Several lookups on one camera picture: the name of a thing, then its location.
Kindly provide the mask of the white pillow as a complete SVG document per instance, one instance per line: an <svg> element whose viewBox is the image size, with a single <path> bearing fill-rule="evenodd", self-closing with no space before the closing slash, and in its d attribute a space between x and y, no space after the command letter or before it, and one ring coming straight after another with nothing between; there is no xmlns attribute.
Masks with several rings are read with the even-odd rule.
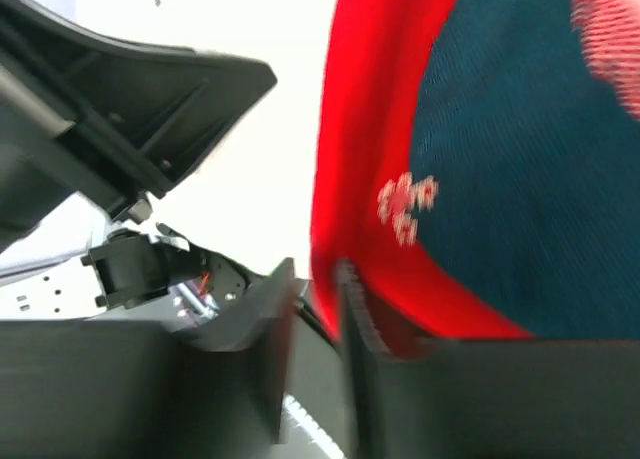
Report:
<svg viewBox="0 0 640 459"><path fill-rule="evenodd" d="M277 85L197 172L153 203L156 221L267 273L310 275L311 195L336 0L36 0L93 31L267 62Z"/></svg>

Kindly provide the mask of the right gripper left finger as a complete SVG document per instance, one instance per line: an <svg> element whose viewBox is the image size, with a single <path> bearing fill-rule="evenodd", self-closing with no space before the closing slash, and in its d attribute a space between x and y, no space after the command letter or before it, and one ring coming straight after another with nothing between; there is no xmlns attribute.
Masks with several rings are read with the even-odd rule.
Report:
<svg viewBox="0 0 640 459"><path fill-rule="evenodd" d="M264 458L281 438L293 262L179 331L103 317L78 259L1 290L5 458Z"/></svg>

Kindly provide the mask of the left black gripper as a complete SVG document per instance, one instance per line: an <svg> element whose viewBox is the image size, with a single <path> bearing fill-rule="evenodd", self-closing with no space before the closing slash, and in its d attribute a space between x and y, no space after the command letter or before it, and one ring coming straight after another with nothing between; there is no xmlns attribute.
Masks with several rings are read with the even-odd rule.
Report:
<svg viewBox="0 0 640 459"><path fill-rule="evenodd" d="M1 0L1 244L80 193L111 218L188 177L275 85L259 60L115 39Z"/></svg>

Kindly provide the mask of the red patterned pillowcase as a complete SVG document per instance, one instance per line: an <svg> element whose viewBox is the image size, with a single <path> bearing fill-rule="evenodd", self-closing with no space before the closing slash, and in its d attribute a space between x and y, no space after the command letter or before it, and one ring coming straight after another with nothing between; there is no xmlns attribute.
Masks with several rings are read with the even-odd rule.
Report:
<svg viewBox="0 0 640 459"><path fill-rule="evenodd" d="M639 0L337 0L311 219L452 338L639 335Z"/></svg>

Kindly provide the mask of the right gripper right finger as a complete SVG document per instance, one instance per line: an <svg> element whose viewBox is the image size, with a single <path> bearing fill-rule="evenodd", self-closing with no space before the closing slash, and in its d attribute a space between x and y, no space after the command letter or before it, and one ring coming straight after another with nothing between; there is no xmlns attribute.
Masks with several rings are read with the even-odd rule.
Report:
<svg viewBox="0 0 640 459"><path fill-rule="evenodd" d="M355 458L635 458L639 345L424 334L336 272Z"/></svg>

